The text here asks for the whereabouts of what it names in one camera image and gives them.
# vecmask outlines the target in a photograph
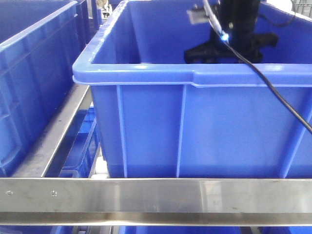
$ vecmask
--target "stainless steel rail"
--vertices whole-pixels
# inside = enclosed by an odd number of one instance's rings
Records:
[[[312,225],[312,180],[1,178],[0,210],[1,225]]]
[[[74,84],[63,106],[13,177],[43,177],[49,172],[50,177],[57,177],[57,170],[63,166],[63,157],[67,156],[91,101],[89,86]]]

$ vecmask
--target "metal frame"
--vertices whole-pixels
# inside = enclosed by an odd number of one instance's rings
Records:
[[[14,177],[0,178],[0,225],[312,225],[312,179],[38,178],[63,165],[90,103],[89,86],[74,85]]]

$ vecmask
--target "black cable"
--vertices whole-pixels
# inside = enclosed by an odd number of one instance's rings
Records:
[[[263,80],[263,82],[267,85],[270,91],[277,97],[277,99],[305,126],[305,128],[312,134],[312,126],[280,95],[280,93],[275,89],[275,87],[271,84],[271,82],[266,78],[262,72],[258,68],[256,68],[248,59],[243,57],[240,53],[238,53],[233,47],[229,45],[227,41],[223,41],[224,44],[233,52],[233,54],[247,64],[254,72],[257,73],[258,76]]]
[[[292,18],[290,18],[288,21],[284,22],[284,23],[275,23],[273,21],[271,21],[269,18],[267,18],[265,15],[263,14],[259,14],[259,17],[263,18],[264,20],[266,20],[267,22],[269,22],[270,24],[272,24],[273,26],[275,27],[278,27],[278,28],[281,28],[281,27],[285,27],[285,26],[288,26],[290,25],[294,19],[296,18],[296,6],[294,4],[294,1],[291,0],[292,2],[292,10],[294,11],[294,15],[292,16]]]

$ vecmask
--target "conveyor rack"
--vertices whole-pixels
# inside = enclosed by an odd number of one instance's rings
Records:
[[[92,234],[122,225],[312,225],[312,179],[52,178],[91,101],[89,86],[75,84],[14,176],[0,178],[1,225],[94,226]]]

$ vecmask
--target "metal rod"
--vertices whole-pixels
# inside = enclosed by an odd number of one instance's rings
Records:
[[[312,225],[312,179],[1,178],[0,225]]]

